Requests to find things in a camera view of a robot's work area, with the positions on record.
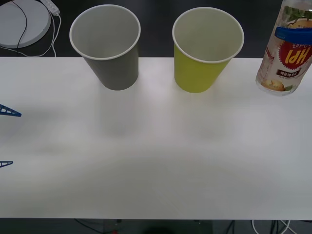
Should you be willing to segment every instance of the cable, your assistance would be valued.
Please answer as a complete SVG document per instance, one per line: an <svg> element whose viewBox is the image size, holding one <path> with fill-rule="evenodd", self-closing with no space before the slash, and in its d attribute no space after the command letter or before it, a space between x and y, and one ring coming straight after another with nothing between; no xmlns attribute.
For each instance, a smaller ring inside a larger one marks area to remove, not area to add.
<svg viewBox="0 0 312 234"><path fill-rule="evenodd" d="M58 36L58 34L59 34L59 29L60 29L60 24L61 24L61 18L60 18L60 16L58 15L58 17L59 17L59 26L58 26L57 34L56 34L56 36L54 37L54 34L55 34L55 22L54 22L54 18L53 18L53 15L51 14L51 12L48 10L48 8L46 8L46 9L47 9L48 13L50 14L51 19L52 19L52 21L53 21L53 36L52 36L52 41L51 41L51 44L50 44L49 48L48 48L42 55L29 56L29 55L26 55L26 54L24 54L24 53L22 53L22 52L20 52L20 51L17 51L17 50L12 50L12 49L9 49L9 48L6 48L6 47L2 47L2 46L0 46L0 48L1 48L1 49L5 49L5 50L10 50L10 51L13 51L13 52L16 52L16 53L19 53L19 54L21 54L21 55L24 55L25 57L32 58L32 57L41 57L41 56L44 56L44 55L50 50L50 48L53 47L54 57L56 57L57 55L56 55L56 52L55 52L55 49L54 49L54 42L55 42L55 40L57 39L57 36Z"/></svg>
<svg viewBox="0 0 312 234"><path fill-rule="evenodd" d="M290 227L289 227L289 223L288 223L288 229L293 233L293 234L297 234L293 229L291 229Z"/></svg>
<svg viewBox="0 0 312 234"><path fill-rule="evenodd" d="M279 226L278 226L278 220L276 221L276 234L278 234L279 233Z"/></svg>
<svg viewBox="0 0 312 234"><path fill-rule="evenodd" d="M77 223L79 223L83 227L88 228L88 229L90 229L90 230L92 230L92 231L94 231L96 233L100 233L100 234L109 234L109 233L113 233L114 231L116 231L116 230L112 230L112 231L109 231L109 232L100 232L100 231L98 231L98 230L96 230L94 228L89 227L88 225L85 225L84 223L80 222L78 219L74 218L74 221L76 221Z"/></svg>
<svg viewBox="0 0 312 234"><path fill-rule="evenodd" d="M282 221L282 220L281 220L281 222L282 222L284 225L286 225L286 228L285 228L284 231L282 231L280 234L284 234L284 233L287 231L287 229L289 229L290 231L292 231L293 233L295 233L293 230L291 230L291 229L289 228L289 225L290 225L290 223L291 223L290 220L288 220L288 223L287 223L287 224L286 224L284 221ZM254 220L252 220L252 226L253 226L254 232L255 232L256 234L259 234L259 233L257 232L257 230L255 229Z"/></svg>
<svg viewBox="0 0 312 234"><path fill-rule="evenodd" d="M54 49L54 42L55 42L55 41L57 40L57 38L58 38L60 25L62 24L62 19L61 19L60 15L57 14L57 16L59 17L58 31L57 31L57 34L55 35L54 41L52 42L52 49L53 49L53 52L54 52L54 57L57 56L57 53L55 52L55 49Z"/></svg>
<svg viewBox="0 0 312 234"><path fill-rule="evenodd" d="M21 7L20 7L19 5L17 5L15 2L13 2L13 1L11 1L11 2L14 3L14 4L23 12L23 14L24 14L24 16L25 16L25 19L26 19L25 29L24 29L24 31L23 31L21 37L19 38L18 46L17 46L17 48L16 48L16 53L17 53L17 55L19 55L19 54L18 54L18 51L19 51L20 40L22 39L22 37L24 36L24 34L25 34L25 32L26 32L28 21L27 21L27 16L26 16L25 12L23 11L23 9L21 9Z"/></svg>
<svg viewBox="0 0 312 234"><path fill-rule="evenodd" d="M235 220L233 222L232 234L235 234Z"/></svg>
<svg viewBox="0 0 312 234"><path fill-rule="evenodd" d="M225 231L225 234L228 234L228 233L229 233L229 231L230 231L230 229L231 229L231 227L232 227L233 225L235 225L235 221L234 221L234 220L230 222L228 228L227 228L226 231Z"/></svg>
<svg viewBox="0 0 312 234"><path fill-rule="evenodd" d="M275 229L275 225L276 225L276 220L273 220L272 221L272 224L271 224L271 231L270 231L270 234L273 234L273 231Z"/></svg>

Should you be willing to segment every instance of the bottle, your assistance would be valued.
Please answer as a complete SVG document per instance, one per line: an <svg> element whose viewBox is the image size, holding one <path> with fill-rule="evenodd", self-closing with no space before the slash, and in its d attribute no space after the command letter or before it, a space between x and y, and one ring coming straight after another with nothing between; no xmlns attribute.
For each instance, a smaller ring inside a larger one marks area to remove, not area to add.
<svg viewBox="0 0 312 234"><path fill-rule="evenodd" d="M312 63L312 0L284 0L256 76L261 90L294 92Z"/></svg>

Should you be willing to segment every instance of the cup rim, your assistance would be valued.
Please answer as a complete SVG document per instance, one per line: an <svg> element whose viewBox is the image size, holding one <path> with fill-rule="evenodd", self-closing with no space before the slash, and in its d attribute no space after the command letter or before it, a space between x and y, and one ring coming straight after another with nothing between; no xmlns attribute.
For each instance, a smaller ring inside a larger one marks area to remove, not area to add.
<svg viewBox="0 0 312 234"><path fill-rule="evenodd" d="M86 55L84 53L82 53L73 43L73 39L72 39L72 31L73 31L73 27L74 25L76 24L77 20L84 14L86 14L87 12L95 9L95 8L100 8L100 7L116 7L116 8L120 8L120 9L123 9L123 10L126 10L127 12L129 12L136 20L137 22L137 25L138 25L138 34L137 34L137 38L135 40L135 42L127 49L125 50L124 52L118 54L118 55L115 55L115 56L111 56L111 57L107 57L107 58L96 58L96 57L92 57L92 56L89 56L89 55ZM125 54L127 54L130 50L132 50L135 45L137 44L139 38L140 38L140 35L141 35L141 24L140 24L140 21L138 20L137 16L132 12L130 11L129 9L123 7L123 6L118 6L118 5L114 5L114 4L103 4L103 5L98 5L98 6L94 6L94 7L91 7L87 10L85 10L84 12L82 12L80 15L78 15L76 17L76 19L74 20L74 22L72 23L71 27L70 27L70 30L69 30L69 40L70 40L70 43L72 45L72 47L74 48L74 50L76 50L76 52L78 54L80 54L81 56L87 58L87 59L92 59L92 60L100 60L100 61L103 61L103 60L111 60L111 59L116 59L118 57L121 57Z"/></svg>
<svg viewBox="0 0 312 234"><path fill-rule="evenodd" d="M230 18L232 18L234 20L234 22L238 25L238 28L240 29L240 32L242 34L242 42L241 42L241 45L239 47L239 49L236 51L236 53L234 53L233 55L231 55L230 57L228 58L225 58L223 60L218 60L218 61L205 61L205 60L201 60L201 59L198 59L198 58L195 58L189 54L187 54L184 50L182 50L182 48L178 45L177 41L176 41L176 37L175 37L175 28L176 28L176 24L177 22L179 21L180 18L182 18L185 14L191 12L191 11L195 11L195 10L199 10L199 9L209 9L209 10L215 10L215 11L219 11L223 14L226 14L228 15ZM196 7L196 8L193 8L193 9L190 9L184 13L182 13L176 20L175 20L175 23L172 27L172 38L174 40L174 43L176 45L176 47L179 49L179 51L181 51L185 56L189 57L190 59L192 60L195 60L197 62L202 62L202 63L208 63L208 64L216 64L216 63L222 63L222 62L226 62L226 61L229 61L231 60L232 58L234 58L240 51L241 49L243 48L243 45L244 45L244 40L245 40L245 35L244 35L244 31L243 31L243 28L242 26L240 25L240 23L237 21L237 19L234 18L234 16L232 16L231 14L223 11L223 10L220 10L220 9L217 9L217 8L213 8L213 7Z"/></svg>

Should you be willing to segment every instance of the black cable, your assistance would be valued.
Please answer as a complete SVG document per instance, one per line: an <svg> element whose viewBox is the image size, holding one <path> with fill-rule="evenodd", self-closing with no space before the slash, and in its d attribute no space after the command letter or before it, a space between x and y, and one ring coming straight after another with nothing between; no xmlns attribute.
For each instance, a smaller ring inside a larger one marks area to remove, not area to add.
<svg viewBox="0 0 312 234"><path fill-rule="evenodd" d="M79 223L79 224L82 225L83 227L88 228L88 229L90 229L90 230L92 230L92 231L94 231L94 232L96 232L96 233L108 234L108 233L112 233L112 232L113 232L113 231L109 231L109 232L100 232L100 231L98 231L98 230L96 230L96 229L94 229L94 228L89 227L88 225L85 225L84 223L80 222L78 219L75 219L75 218L74 218L74 221L76 221L77 223Z"/></svg>
<svg viewBox="0 0 312 234"><path fill-rule="evenodd" d="M275 225L276 225L276 220L272 220L270 234L273 234L273 231L275 229Z"/></svg>
<svg viewBox="0 0 312 234"><path fill-rule="evenodd" d="M232 227L234 224L235 224L235 221L233 220L233 221L229 224L228 228L226 229L225 234L228 234L228 233L229 233L231 227Z"/></svg>
<svg viewBox="0 0 312 234"><path fill-rule="evenodd" d="M279 233L279 226L278 226L278 220L276 221L276 234Z"/></svg>
<svg viewBox="0 0 312 234"><path fill-rule="evenodd" d="M24 33L26 32L28 22L27 22L27 16L26 16L25 12L23 11L23 9L21 9L20 6L18 6L15 2L13 2L13 1L11 1L11 2L14 3L14 4L23 12L23 14L24 14L24 16L25 16L25 19L26 19L25 29L24 29L24 31L23 31L21 37L19 38L18 46L17 46L17 48L16 48L16 54L17 54L17 56L18 56L18 55L19 55L20 40L22 39L22 37L24 36Z"/></svg>
<svg viewBox="0 0 312 234"><path fill-rule="evenodd" d="M235 220L233 221L232 234L235 234Z"/></svg>

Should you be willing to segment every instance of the white cable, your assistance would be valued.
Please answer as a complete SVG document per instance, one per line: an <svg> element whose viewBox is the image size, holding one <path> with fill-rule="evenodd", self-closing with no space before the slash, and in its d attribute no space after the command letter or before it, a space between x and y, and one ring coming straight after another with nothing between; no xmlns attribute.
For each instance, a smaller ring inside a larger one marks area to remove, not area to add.
<svg viewBox="0 0 312 234"><path fill-rule="evenodd" d="M254 220L252 220L252 225L253 225L253 230L254 230L254 232L255 232L256 234L259 234L259 232L257 232L257 230L256 230L255 227L254 227Z"/></svg>
<svg viewBox="0 0 312 234"><path fill-rule="evenodd" d="M291 228L289 227L289 225L288 225L288 229L289 229L293 234L297 234L293 229L291 229Z"/></svg>
<svg viewBox="0 0 312 234"><path fill-rule="evenodd" d="M52 49L53 49L53 51L54 51L54 57L56 57L56 56L57 56L57 53L55 52L55 49L54 49L54 42L55 42L55 41L56 41L56 39L58 38L60 25L62 24L62 19L61 19L60 15L59 15L59 14L57 14L57 16L59 17L58 31L57 31L57 34L55 35L55 39L54 39L54 41L52 42Z"/></svg>
<svg viewBox="0 0 312 234"><path fill-rule="evenodd" d="M48 48L42 55L29 56L29 55L26 55L26 54L24 54L24 53L18 51L19 54L24 55L24 56L29 57L29 58L31 58L31 57L41 57L41 56L44 56L44 55L50 50L50 48L51 48L51 46L52 46L53 51L54 51L54 57L57 56L57 55L56 55L56 52L55 52L55 50L54 50L54 46L53 46L53 45L54 45L54 42L55 42L55 40L56 40L56 38L57 38L57 36L58 36L58 34L59 34L60 22L61 22L61 21L59 22L57 35L56 35L55 38L54 38L54 33L55 33L55 22L54 22L54 19L53 19L53 16L52 16L51 12L50 12L49 10L48 10L48 12L49 12L49 14L50 14L50 16L51 16L51 18L52 18L52 21L53 21L53 36L52 36L52 41L51 41L51 44L50 44L49 48ZM1 48L1 49L5 49L5 50L10 50L10 51L13 51L13 52L16 53L16 50L12 50L12 49L5 48L5 47L2 47L2 46L0 46L0 48Z"/></svg>
<svg viewBox="0 0 312 234"><path fill-rule="evenodd" d="M291 230L293 233L295 233L292 229L289 228L289 225L290 225L290 223L291 223L290 220L288 220L288 223L287 223L287 224L286 224L284 221L282 221L282 220L281 220L281 222L282 222L284 225L286 225L286 228L285 228L284 231L282 231L282 233L280 233L280 234L284 234L284 233L287 231L287 229L289 229L289 230ZM257 232L257 230L256 230L255 227L254 227L254 220L252 220L252 225L253 225L253 230L254 230L254 232L255 232L256 234L259 234L259 232Z"/></svg>

